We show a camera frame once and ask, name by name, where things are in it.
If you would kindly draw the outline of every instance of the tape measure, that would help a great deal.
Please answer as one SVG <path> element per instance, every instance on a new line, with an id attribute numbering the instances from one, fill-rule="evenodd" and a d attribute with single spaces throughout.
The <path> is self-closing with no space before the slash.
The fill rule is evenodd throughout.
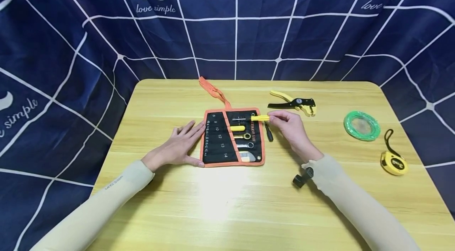
<path id="1" fill-rule="evenodd" d="M 381 166 L 392 175 L 401 176 L 408 172 L 408 163 L 389 145 L 389 139 L 393 134 L 393 129 L 389 129 L 384 134 L 385 145 L 389 151 L 381 154 Z"/>

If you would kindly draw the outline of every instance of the orange trim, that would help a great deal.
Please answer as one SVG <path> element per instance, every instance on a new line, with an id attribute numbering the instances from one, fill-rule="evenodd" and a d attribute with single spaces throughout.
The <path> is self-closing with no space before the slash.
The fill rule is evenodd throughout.
<path id="1" fill-rule="evenodd" d="M 223 103 L 226 109 L 231 108 L 231 103 L 225 98 L 223 92 L 221 92 L 220 89 L 216 88 L 212 84 L 209 83 L 204 77 L 199 78 L 199 85 L 204 88 L 210 95 L 212 95 L 215 98 L 220 99 Z"/>
<path id="2" fill-rule="evenodd" d="M 206 110 L 205 111 L 205 116 L 204 116 L 204 122 L 205 123 L 207 122 L 207 115 L 209 113 L 216 113 L 216 112 L 219 112 L 219 111 L 221 111 L 223 113 L 225 122 L 227 122 L 227 130 L 229 132 L 229 136 L 231 138 L 231 141 L 233 142 L 233 146 L 234 146 L 234 149 L 235 149 L 235 152 L 236 152 L 237 159 L 239 160 L 238 162 L 210 163 L 210 164 L 206 164 L 205 167 L 209 168 L 209 167 L 222 167 L 222 166 L 261 166 L 261 165 L 264 165 L 264 162 L 265 162 L 265 142 L 264 142 L 263 126 L 259 125 L 259 135 L 261 137 L 261 151 L 262 151 L 262 155 L 261 155 L 262 159 L 261 159 L 261 161 L 260 162 L 242 162 L 242 159 L 240 159 L 239 149 L 237 148 L 237 145 L 235 143 L 234 134 L 232 133 L 232 131 L 230 129 L 229 120 L 228 120 L 228 117 L 227 117 L 227 114 L 226 114 L 227 111 L 253 111 L 253 110 L 256 111 L 256 113 L 258 115 L 260 115 L 260 112 L 259 112 L 258 108 L 225 108 L 225 109 L 213 109 L 213 110 Z M 205 132 L 202 135 L 202 139 L 203 140 L 205 139 Z M 200 161 L 203 161 L 203 154 L 204 154 L 203 143 L 201 143 L 201 152 L 200 152 L 200 155 L 199 155 Z"/>

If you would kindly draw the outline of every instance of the black wrist strap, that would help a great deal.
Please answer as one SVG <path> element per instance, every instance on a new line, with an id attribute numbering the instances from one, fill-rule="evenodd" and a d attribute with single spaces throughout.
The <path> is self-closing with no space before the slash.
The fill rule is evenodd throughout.
<path id="1" fill-rule="evenodd" d="M 403 158 L 401 157 L 401 155 L 399 155 L 395 150 L 392 149 L 392 147 L 390 147 L 390 144 L 389 144 L 389 139 L 390 137 L 392 136 L 393 134 L 393 129 L 388 129 L 385 134 L 384 134 L 384 140 L 385 140 L 385 145 L 387 146 L 387 149 L 392 152 L 393 154 L 395 154 L 396 156 L 398 156 L 399 158 Z"/>

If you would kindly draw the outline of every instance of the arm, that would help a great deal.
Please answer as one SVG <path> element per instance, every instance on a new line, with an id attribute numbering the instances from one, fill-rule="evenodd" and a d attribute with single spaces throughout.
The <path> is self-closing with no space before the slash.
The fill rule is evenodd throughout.
<path id="1" fill-rule="evenodd" d="M 204 123 L 193 125 L 194 121 L 185 127 L 174 128 L 167 142 L 147 153 L 142 160 L 130 164 L 120 176 L 57 224 L 31 250 L 83 251 L 114 213 L 149 184 L 156 169 L 165 164 L 204 167 L 199 159 L 186 155 L 205 129 Z"/>
<path id="2" fill-rule="evenodd" d="M 270 123 L 278 127 L 291 148 L 312 167 L 314 183 L 363 236 L 374 251 L 420 250 L 409 233 L 380 203 L 354 183 L 338 162 L 323 155 L 309 140 L 302 120 L 287 111 L 271 111 Z"/>
<path id="3" fill-rule="evenodd" d="M 31 250 L 85 250 L 114 213 L 142 190 L 153 176 L 155 174 L 143 162 L 133 162 L 117 179 L 66 216 Z"/>

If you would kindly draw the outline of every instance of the beige arm sleeve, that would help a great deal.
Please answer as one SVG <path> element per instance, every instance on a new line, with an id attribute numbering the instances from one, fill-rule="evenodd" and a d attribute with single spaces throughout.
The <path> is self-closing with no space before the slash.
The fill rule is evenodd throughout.
<path id="1" fill-rule="evenodd" d="M 123 173 L 46 234 L 32 251 L 85 250 L 114 213 L 142 190 L 155 176 L 142 161 L 130 164 Z"/>
<path id="2" fill-rule="evenodd" d="M 409 233 L 380 203 L 354 183 L 329 155 L 311 160 L 313 181 L 363 236 L 373 251 L 420 250 Z"/>

